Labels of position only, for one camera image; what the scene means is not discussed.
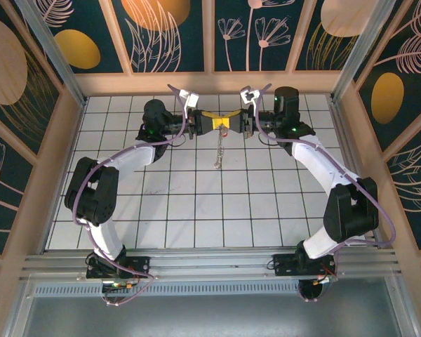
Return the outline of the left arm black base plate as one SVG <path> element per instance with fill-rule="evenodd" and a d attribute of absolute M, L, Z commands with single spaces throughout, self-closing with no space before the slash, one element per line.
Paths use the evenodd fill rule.
<path fill-rule="evenodd" d="M 134 277 L 133 274 L 113 266 L 95 252 L 88 254 L 85 262 L 87 264 L 87 279 L 130 279 Z M 145 274 L 149 272 L 149 257 L 127 256 L 125 249 L 119 254 L 115 262 L 129 270 L 135 270 Z"/>

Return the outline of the grey metal panel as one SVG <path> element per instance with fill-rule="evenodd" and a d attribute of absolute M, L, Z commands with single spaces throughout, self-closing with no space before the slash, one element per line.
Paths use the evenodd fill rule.
<path fill-rule="evenodd" d="M 315 303 L 298 293 L 37 298 L 32 282 L 8 337 L 421 337 L 395 277 L 343 279 Z"/>

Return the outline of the wristband keyring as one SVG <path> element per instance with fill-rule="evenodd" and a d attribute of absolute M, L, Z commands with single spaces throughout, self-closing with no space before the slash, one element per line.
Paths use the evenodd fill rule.
<path fill-rule="evenodd" d="M 217 149 L 216 149 L 216 158 L 214 162 L 214 168 L 217 170 L 220 170 L 222 168 L 222 161 L 223 161 L 224 152 L 225 152 L 225 148 L 223 145 L 223 140 L 225 138 L 221 136 L 223 131 L 228 131 L 228 128 L 220 127 L 218 129 L 218 143 L 217 143 Z"/>

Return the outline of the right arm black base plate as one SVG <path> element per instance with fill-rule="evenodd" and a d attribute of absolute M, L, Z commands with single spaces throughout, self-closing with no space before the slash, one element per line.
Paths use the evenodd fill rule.
<path fill-rule="evenodd" d="M 330 275 L 335 274 L 335 261 L 331 255 L 311 259 L 294 254 L 275 254 L 273 267 L 278 277 L 325 275 L 327 270 Z"/>

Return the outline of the side aluminium rail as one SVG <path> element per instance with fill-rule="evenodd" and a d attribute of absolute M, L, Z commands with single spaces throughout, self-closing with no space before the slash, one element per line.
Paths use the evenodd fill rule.
<path fill-rule="evenodd" d="M 349 128 L 348 121 L 338 105 L 329 103 L 329 110 L 345 167 L 358 176 L 364 177 L 359 161 L 359 151 L 355 147 L 354 136 Z"/>

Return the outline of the aluminium corner post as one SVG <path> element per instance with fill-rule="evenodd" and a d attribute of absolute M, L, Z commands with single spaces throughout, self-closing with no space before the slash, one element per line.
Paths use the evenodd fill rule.
<path fill-rule="evenodd" d="M 23 17 L 28 21 L 39 43 L 47 52 L 48 58 L 52 61 L 54 68 L 69 89 L 69 92 L 73 95 L 76 102 L 79 103 L 80 107 L 85 107 L 86 97 L 80 89 L 72 68 L 63 56 L 60 47 L 55 42 L 48 25 L 40 15 L 36 4 L 32 0 L 15 0 L 15 2 L 21 10 Z"/>
<path fill-rule="evenodd" d="M 333 104 L 341 101 L 347 87 L 351 84 L 354 75 L 360 68 L 361 63 L 366 58 L 367 53 L 372 48 L 377 36 L 380 34 L 383 25 L 386 23 L 390 13 L 393 10 L 396 0 L 378 0 L 376 3 L 366 26 L 359 38 L 356 40 L 354 47 L 342 68 L 339 79 L 330 93 Z"/>

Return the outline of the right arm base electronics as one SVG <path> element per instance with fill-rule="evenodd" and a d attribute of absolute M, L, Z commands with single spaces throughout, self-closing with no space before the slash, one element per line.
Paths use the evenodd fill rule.
<path fill-rule="evenodd" d="M 337 280 L 338 278 L 334 276 L 301 279 L 298 282 L 298 295 L 306 303 L 315 303 L 329 290 L 331 284 Z"/>

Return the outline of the long aluminium mounting rail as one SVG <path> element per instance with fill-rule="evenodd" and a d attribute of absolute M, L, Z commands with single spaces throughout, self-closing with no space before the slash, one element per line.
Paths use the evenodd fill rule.
<path fill-rule="evenodd" d="M 295 249 L 207 248 L 207 249 L 130 249 L 128 256 L 150 258 L 149 272 L 158 282 L 272 279 L 267 268 L 275 254 L 293 254 Z M 50 250 L 24 259 L 21 278 L 85 278 L 86 250 Z M 338 251 L 340 279 L 388 277 L 401 274 L 392 249 L 348 246 Z"/>

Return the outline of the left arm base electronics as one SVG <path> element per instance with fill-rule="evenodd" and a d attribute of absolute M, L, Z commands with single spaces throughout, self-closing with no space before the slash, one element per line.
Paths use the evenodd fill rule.
<path fill-rule="evenodd" d="M 130 279 L 129 281 L 103 281 L 102 293 L 128 293 L 134 289 L 139 282 L 140 281 L 136 279 Z"/>

